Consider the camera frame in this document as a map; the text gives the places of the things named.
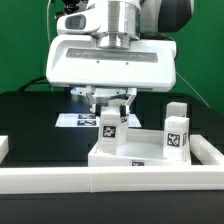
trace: white cable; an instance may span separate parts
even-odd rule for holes
[[[197,90],[185,79],[183,78],[178,72],[176,74],[199,96],[199,98],[206,104],[207,107],[211,108],[207,101],[197,92]]]
[[[48,1],[47,4],[47,39],[49,47],[51,45],[51,33],[50,33],[50,6],[51,6],[51,0]]]

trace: green wall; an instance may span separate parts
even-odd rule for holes
[[[17,90],[28,81],[45,75],[48,54],[46,6],[48,0],[2,1],[0,26],[0,92]],[[179,45],[177,71],[224,115],[224,2],[195,0],[189,24],[168,34]],[[56,0],[51,7],[51,36],[56,35],[54,13],[62,10]],[[195,94],[177,78],[173,92]]]

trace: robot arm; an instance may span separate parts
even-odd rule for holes
[[[48,57],[48,80],[64,87],[170,90],[176,81],[176,43],[144,40],[140,34],[179,30],[192,15],[193,1],[140,3],[89,0],[85,11],[59,18],[59,36]]]

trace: white small box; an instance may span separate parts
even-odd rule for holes
[[[102,107],[99,127],[99,150],[103,153],[116,154],[120,134],[120,111],[116,107]]]
[[[187,104],[171,102],[167,104],[166,108],[166,118],[176,116],[176,117],[186,117],[187,116]]]
[[[108,102],[108,107],[120,107],[120,105],[124,105],[127,102],[127,100],[123,99],[112,99]]]
[[[165,120],[163,155],[168,160],[183,161],[188,150],[189,118],[171,116]]]

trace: metal cylinder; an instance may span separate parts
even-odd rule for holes
[[[140,9],[119,1],[107,1],[100,29],[92,35],[99,48],[129,49],[131,40],[140,36]]]

